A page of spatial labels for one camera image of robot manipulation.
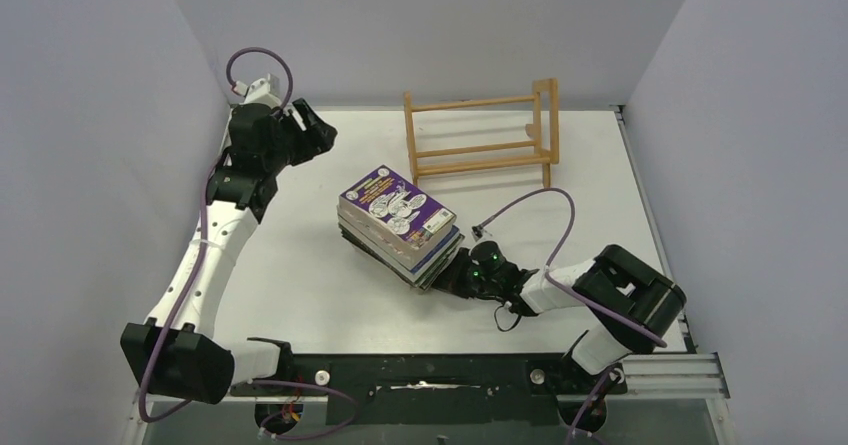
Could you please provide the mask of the purple comic book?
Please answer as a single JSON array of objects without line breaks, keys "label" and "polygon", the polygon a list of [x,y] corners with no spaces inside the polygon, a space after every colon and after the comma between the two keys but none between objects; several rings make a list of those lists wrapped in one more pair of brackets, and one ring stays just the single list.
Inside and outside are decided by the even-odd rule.
[{"label": "purple comic book", "polygon": [[342,191],[338,205],[405,252],[429,252],[456,221],[453,210],[385,164]]}]

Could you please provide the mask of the wooden book rack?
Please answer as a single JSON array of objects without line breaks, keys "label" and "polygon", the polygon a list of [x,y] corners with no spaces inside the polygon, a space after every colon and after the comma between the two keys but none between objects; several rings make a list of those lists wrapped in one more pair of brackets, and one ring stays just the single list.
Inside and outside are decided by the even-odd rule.
[{"label": "wooden book rack", "polygon": [[543,78],[523,95],[416,103],[403,93],[411,180],[537,167],[552,186],[560,163],[559,82]]}]

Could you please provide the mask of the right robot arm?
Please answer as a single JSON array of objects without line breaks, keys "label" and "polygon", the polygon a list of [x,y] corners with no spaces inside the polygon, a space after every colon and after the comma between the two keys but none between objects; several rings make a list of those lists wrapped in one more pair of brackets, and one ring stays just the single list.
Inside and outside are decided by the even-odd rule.
[{"label": "right robot arm", "polygon": [[524,269],[508,261],[493,241],[461,248],[434,288],[464,299],[494,301],[518,318],[584,307],[594,325],[566,353],[564,382],[590,390],[602,371],[629,355],[664,347],[663,337],[683,311],[681,287],[611,244],[596,257],[568,267]]}]

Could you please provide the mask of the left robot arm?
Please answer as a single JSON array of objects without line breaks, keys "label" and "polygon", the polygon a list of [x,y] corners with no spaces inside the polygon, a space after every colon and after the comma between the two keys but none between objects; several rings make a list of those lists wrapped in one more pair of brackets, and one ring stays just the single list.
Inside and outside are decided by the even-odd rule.
[{"label": "left robot arm", "polygon": [[178,269],[147,318],[127,324],[120,337],[140,396],[217,404],[233,386],[290,365],[286,342],[216,342],[216,316],[238,258],[277,194],[280,172],[330,151],[336,136],[303,98],[287,108],[232,107]]}]

